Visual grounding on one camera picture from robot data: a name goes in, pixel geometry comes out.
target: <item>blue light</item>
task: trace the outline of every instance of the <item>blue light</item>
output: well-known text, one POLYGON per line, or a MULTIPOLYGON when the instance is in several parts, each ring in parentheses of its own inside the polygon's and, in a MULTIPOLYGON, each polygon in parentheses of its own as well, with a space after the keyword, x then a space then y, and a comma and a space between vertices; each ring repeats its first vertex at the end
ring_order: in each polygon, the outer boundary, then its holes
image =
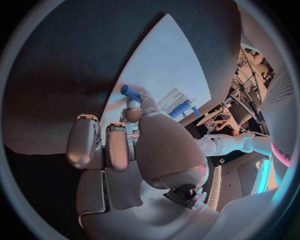
POLYGON ((261 176, 259 187, 257 190, 258 194, 263 193, 267 190, 267 186, 269 183, 269 177, 270 177, 269 167, 270 167, 270 160, 266 159, 264 161, 262 176, 261 176))

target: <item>blue cylinder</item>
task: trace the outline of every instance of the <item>blue cylinder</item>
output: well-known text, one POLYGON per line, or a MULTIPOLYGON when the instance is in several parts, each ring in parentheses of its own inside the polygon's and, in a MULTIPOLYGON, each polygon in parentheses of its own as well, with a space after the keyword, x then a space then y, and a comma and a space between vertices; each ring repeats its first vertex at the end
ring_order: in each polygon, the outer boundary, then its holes
POLYGON ((141 94, 128 85, 122 86, 121 94, 136 101, 137 103, 141 103, 141 94))
POLYGON ((173 109, 173 111, 169 114, 169 116, 174 119, 178 117, 180 114, 182 114, 184 111, 188 110, 191 107, 191 104, 188 100, 186 100, 184 103, 181 103, 177 107, 173 109))
POLYGON ((195 113, 195 115, 196 115, 197 118, 201 117, 200 112, 198 111, 198 109, 195 106, 193 106, 191 109, 194 111, 194 113, 195 113))

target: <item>pink light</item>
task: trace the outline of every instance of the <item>pink light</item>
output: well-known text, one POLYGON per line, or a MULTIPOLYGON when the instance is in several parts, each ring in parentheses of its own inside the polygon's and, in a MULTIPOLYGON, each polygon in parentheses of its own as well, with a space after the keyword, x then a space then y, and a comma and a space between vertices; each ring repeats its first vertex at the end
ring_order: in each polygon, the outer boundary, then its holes
POLYGON ((277 150, 276 150, 276 148, 275 148, 275 146, 274 146, 274 144, 273 144, 273 142, 272 142, 272 152, 274 153, 274 155, 276 156, 276 158, 278 158, 278 160, 280 161, 280 162, 282 162, 284 165, 286 165, 287 167, 291 167, 291 162, 289 161, 289 160, 286 160, 285 158, 284 158, 284 156, 282 156, 277 150))

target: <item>black background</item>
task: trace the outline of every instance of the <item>black background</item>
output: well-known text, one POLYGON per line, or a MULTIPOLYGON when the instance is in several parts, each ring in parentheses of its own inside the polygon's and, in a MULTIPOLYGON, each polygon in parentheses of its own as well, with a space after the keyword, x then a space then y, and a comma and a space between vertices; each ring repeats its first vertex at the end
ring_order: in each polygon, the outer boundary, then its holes
MULTIPOLYGON (((2 2, 0 14, 1 51, 15 27, 37 2, 38 1, 36 0, 2 2)), ((261 2, 264 2, 266 6, 268 6, 281 20, 282 24, 286 27, 287 31, 299 48, 299 9, 296 5, 293 6, 293 2, 288 1, 263 0, 261 2)), ((298 196, 295 199, 295 202, 299 203, 299 200, 300 197, 298 196)), ((0 239, 18 239, 20 236, 22 236, 22 238, 35 239, 11 210, 3 194, 0 194, 0 209, 2 213, 0 239)), ((299 222, 300 208, 298 204, 294 204, 291 206, 286 217, 280 222, 280 225, 272 231, 272 234, 268 237, 268 239, 299 239, 299 230, 295 231, 295 229, 299 227, 299 222)))

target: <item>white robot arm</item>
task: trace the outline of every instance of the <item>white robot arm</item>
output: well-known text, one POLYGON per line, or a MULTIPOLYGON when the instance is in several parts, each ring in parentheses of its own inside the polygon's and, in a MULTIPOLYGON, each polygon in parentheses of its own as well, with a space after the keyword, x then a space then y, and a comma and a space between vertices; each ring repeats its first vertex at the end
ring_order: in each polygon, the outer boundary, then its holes
POLYGON ((205 135, 197 140, 205 156, 220 156, 240 150, 244 153, 252 151, 272 156, 272 142, 270 137, 255 136, 254 133, 244 132, 239 136, 225 134, 205 135))

